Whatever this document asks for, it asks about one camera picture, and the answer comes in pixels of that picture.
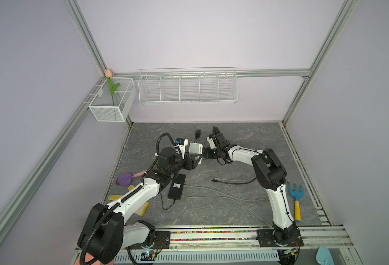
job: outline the gray cable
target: gray cable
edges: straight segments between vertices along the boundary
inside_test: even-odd
[[[245,183],[249,182],[251,180],[254,180],[256,178],[256,175],[249,179],[225,179],[225,178],[214,178],[215,180],[219,180],[221,182],[232,182],[232,183]]]
[[[219,190],[216,190],[216,189],[211,189],[211,188],[202,187],[202,186],[193,186],[193,185],[188,185],[188,184],[184,184],[184,185],[187,186],[187,187],[209,189],[209,190],[212,190],[212,191],[214,191],[214,192],[221,193],[221,194],[223,194],[223,195],[225,195],[225,196],[227,196],[227,197],[230,197],[230,198],[233,198],[233,199],[236,199],[236,200],[241,200],[241,201],[263,201],[263,200],[266,200],[266,199],[267,199],[267,198],[255,199],[255,200],[241,199],[241,198],[237,198],[237,197],[231,196],[231,195],[226,194],[226,193],[222,193],[222,192],[220,192]]]
[[[232,199],[232,198],[229,198],[229,197],[225,197],[225,196],[187,196],[187,195],[182,195],[182,196],[185,196],[187,198],[226,198],[226,199],[232,200],[232,201],[240,204],[242,207],[244,207],[248,211],[250,211],[251,214],[255,215],[256,218],[258,218],[259,220],[264,222],[267,226],[271,227],[271,225],[268,222],[264,221],[261,217],[256,215],[253,211],[251,211],[249,208],[247,208],[245,205],[241,204],[240,202],[236,201],[235,199]]]

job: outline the blue fork head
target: blue fork head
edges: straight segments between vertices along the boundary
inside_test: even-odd
[[[295,190],[292,190],[292,184],[289,183],[289,194],[295,198],[296,201],[300,200],[303,197],[303,185],[301,186],[301,191],[298,190],[298,185],[293,184],[295,186]]]

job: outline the wire basket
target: wire basket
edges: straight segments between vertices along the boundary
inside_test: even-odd
[[[142,104],[235,103],[236,71],[141,73],[139,98]]]
[[[123,122],[127,118],[137,90],[132,78],[111,77],[111,81],[112,84],[121,83],[113,93],[113,98],[105,79],[88,107],[98,121]]]

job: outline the white wall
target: white wall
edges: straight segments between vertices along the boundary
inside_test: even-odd
[[[289,121],[335,224],[389,264],[389,1],[360,1]]]
[[[106,64],[309,68],[343,0],[79,1]]]
[[[0,0],[0,214],[99,78],[61,1]]]
[[[125,123],[89,113],[0,248],[0,264],[68,264],[91,207],[102,200]]]
[[[130,116],[134,122],[282,120],[302,77],[243,77],[238,83],[236,103],[142,105],[137,96]]]

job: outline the flower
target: flower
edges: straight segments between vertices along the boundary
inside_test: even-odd
[[[106,77],[112,77],[113,76],[112,71],[110,69],[106,69],[105,76]]]

